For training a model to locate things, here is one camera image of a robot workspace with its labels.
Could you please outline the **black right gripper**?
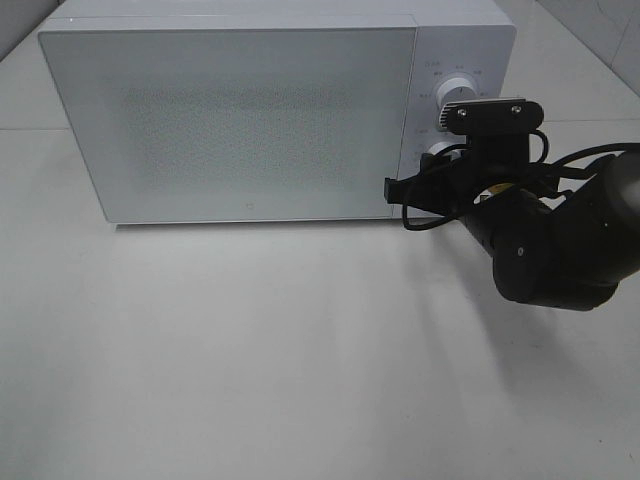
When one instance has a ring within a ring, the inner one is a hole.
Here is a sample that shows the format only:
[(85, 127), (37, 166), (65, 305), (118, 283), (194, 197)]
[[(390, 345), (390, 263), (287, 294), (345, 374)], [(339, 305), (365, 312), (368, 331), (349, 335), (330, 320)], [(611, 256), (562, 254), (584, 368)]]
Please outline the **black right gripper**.
[(477, 207), (475, 199), (488, 187), (516, 184), (530, 162), (530, 132), (544, 121), (540, 104), (524, 98), (475, 99), (445, 104), (438, 126), (453, 134), (470, 135), (465, 147), (445, 147), (420, 158), (420, 173), (444, 168), (450, 212), (462, 218)]

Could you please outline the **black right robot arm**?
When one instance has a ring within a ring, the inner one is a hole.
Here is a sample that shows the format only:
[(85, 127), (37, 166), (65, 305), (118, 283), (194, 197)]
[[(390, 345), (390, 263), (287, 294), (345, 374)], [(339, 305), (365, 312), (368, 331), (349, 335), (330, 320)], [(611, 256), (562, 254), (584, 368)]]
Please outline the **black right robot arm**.
[(506, 299), (588, 311), (639, 269), (639, 146), (616, 142), (533, 158), (542, 107), (524, 99), (448, 103), (460, 156), (431, 160), (411, 196), (461, 222), (488, 252)]

